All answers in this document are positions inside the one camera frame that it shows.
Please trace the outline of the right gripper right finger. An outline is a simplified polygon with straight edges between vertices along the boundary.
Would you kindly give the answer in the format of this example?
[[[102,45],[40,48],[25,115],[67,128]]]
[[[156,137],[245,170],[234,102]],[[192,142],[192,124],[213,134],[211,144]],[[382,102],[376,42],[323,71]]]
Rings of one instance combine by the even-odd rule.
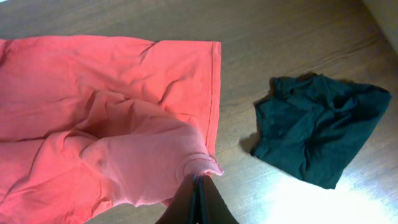
[[[198,199],[199,223],[238,224],[211,177],[207,175],[198,180]]]

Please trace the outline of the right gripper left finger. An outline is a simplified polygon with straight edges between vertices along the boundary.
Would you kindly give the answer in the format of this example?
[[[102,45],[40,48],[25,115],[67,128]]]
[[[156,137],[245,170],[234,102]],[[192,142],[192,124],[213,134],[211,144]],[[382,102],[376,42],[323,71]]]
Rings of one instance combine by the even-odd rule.
[[[156,224],[186,224],[188,222],[196,178],[196,175],[187,175],[184,178]]]

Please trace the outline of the orange t-shirt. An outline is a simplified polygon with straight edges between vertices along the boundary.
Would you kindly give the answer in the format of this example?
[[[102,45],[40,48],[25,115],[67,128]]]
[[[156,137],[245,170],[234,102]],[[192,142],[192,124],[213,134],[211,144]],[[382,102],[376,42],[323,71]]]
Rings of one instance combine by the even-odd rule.
[[[221,43],[1,41],[1,222],[84,223],[169,203],[215,159]]]

